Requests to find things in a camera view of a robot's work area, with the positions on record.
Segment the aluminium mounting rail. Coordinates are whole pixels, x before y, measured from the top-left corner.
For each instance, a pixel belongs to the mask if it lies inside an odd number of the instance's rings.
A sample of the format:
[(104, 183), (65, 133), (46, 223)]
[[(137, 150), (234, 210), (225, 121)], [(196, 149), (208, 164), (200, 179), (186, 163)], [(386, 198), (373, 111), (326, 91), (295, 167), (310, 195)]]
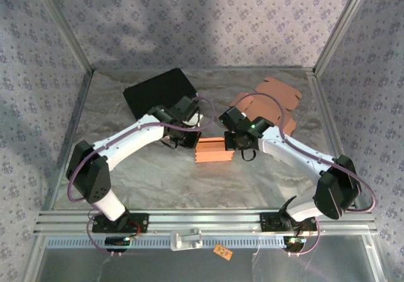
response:
[[(249, 235), (261, 231), (262, 209), (144, 209), (148, 213), (148, 235), (168, 235), (172, 230), (198, 228), (205, 235)], [(83, 235), (88, 212), (82, 210), (41, 211), (34, 235)], [(339, 220), (319, 217), (322, 235), (376, 235), (371, 213), (345, 213)]]

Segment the orange paper tag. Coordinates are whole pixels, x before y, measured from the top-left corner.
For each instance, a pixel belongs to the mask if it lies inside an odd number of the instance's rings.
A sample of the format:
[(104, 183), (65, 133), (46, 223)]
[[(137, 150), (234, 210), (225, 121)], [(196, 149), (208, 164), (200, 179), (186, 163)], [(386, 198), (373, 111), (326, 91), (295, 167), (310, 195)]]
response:
[(230, 249), (220, 244), (216, 244), (215, 248), (213, 249), (213, 252), (227, 261), (231, 260), (233, 254), (233, 252)]

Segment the black briefcase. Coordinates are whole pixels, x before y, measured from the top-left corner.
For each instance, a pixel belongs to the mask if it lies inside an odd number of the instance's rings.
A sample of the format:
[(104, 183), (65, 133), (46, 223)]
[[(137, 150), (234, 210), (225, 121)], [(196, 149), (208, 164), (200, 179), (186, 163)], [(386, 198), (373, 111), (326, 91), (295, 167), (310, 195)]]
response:
[(179, 68), (154, 76), (123, 91), (124, 99), (136, 120), (157, 106), (171, 108), (183, 96), (192, 99), (197, 91)]

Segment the aluminium side rail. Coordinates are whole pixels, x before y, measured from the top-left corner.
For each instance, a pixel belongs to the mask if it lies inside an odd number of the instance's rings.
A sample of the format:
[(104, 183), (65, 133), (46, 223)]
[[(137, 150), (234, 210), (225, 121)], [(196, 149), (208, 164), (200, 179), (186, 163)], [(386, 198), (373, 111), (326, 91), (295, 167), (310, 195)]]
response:
[(321, 83), (312, 71), (307, 72), (307, 78), (316, 108), (320, 114), (320, 121), (330, 153), (335, 156), (344, 154), (342, 143), (336, 129), (328, 100)]
[(66, 132), (64, 133), (64, 141), (62, 142), (61, 152), (56, 161), (56, 168), (54, 173), (47, 179), (47, 185), (49, 189), (45, 193), (42, 200), (41, 211), (54, 210), (54, 203), (56, 201), (57, 193), (61, 182), (65, 179), (65, 168), (69, 160), (69, 153), (73, 145), (74, 135), (78, 127), (78, 123), (81, 117), (83, 106), (88, 94), (90, 83), (93, 77), (94, 71), (86, 72), (81, 82), (80, 90), (75, 99), (73, 111), (71, 113), (69, 124)]

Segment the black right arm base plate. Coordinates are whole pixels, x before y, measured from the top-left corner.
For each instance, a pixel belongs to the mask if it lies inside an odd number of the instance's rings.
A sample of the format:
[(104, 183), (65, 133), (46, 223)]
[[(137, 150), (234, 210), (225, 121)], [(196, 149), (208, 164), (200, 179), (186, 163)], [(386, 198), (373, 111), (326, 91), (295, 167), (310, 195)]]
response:
[(260, 213), (262, 232), (316, 232), (318, 230), (314, 217), (296, 221), (287, 213)]

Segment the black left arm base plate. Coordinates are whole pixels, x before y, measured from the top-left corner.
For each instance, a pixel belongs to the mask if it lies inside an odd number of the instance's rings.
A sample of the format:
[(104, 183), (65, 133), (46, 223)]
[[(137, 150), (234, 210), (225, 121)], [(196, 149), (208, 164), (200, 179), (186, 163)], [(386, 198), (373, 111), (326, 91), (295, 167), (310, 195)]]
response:
[(125, 213), (116, 221), (110, 221), (105, 215), (95, 216), (93, 233), (146, 233), (148, 230), (148, 213)]

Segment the grey metal sheet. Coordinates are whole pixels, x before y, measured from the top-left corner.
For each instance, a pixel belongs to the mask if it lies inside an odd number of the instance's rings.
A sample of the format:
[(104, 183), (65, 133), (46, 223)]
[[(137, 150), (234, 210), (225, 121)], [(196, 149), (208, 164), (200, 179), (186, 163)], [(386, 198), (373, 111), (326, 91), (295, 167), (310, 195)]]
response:
[(36, 282), (375, 282), (360, 257), (321, 250), (289, 257), (281, 250), (236, 249), (226, 261), (211, 249), (139, 250), (109, 257), (95, 249), (48, 249)]

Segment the aluminium frame post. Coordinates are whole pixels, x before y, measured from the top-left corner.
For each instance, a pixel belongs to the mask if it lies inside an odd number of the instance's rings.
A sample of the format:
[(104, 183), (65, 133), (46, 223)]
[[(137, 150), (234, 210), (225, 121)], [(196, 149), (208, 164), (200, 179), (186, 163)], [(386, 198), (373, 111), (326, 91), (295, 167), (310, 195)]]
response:
[(61, 35), (66, 41), (78, 64), (86, 71), (86, 73), (92, 74), (92, 65), (90, 64), (90, 61), (88, 60), (84, 50), (82, 49), (78, 39), (76, 38), (76, 35), (74, 34), (73, 29), (71, 28), (69, 21), (65, 17), (57, 0), (42, 1), (44, 2), (44, 5), (47, 8), (52, 19), (55, 21), (56, 26), (58, 27)]
[(327, 64), (331, 60), (335, 50), (342, 41), (344, 34), (347, 32), (352, 20), (355, 17), (357, 10), (359, 9), (363, 0), (348, 0), (334, 29), (331, 32), (316, 64), (313, 67), (313, 73), (315, 77), (320, 77), (326, 68)]

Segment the white plastic bracket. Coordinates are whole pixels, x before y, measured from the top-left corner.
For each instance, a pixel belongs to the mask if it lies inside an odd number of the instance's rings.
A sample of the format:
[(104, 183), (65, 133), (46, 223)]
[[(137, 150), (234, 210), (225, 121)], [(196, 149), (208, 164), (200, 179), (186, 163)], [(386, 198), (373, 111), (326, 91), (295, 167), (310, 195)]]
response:
[(173, 230), (170, 233), (170, 249), (172, 251), (201, 249), (202, 247), (202, 232), (199, 228)]

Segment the small black circuit board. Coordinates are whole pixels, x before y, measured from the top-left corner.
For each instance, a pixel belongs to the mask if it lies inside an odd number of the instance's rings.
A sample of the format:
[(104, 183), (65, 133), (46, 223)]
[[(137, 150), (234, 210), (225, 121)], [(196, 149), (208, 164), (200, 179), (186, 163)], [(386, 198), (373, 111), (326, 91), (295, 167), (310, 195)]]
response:
[(291, 254), (300, 254), (306, 244), (305, 237), (284, 237), (284, 251)]
[(106, 237), (104, 245), (108, 252), (123, 253), (127, 251), (127, 248), (131, 244), (129, 237)]

